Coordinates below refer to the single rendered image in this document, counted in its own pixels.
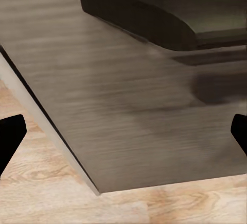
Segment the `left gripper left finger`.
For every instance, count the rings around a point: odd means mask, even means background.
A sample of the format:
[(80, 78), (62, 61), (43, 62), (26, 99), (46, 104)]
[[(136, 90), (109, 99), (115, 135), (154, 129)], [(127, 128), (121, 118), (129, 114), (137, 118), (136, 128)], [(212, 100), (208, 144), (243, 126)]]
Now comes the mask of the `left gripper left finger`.
[(22, 114), (0, 120), (0, 175), (27, 133)]

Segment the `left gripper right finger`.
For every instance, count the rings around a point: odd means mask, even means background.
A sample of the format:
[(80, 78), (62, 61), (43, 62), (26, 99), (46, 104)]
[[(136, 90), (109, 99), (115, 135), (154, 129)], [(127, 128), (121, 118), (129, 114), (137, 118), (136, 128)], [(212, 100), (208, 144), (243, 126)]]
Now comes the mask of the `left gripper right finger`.
[(247, 116), (235, 114), (231, 127), (231, 134), (247, 155)]

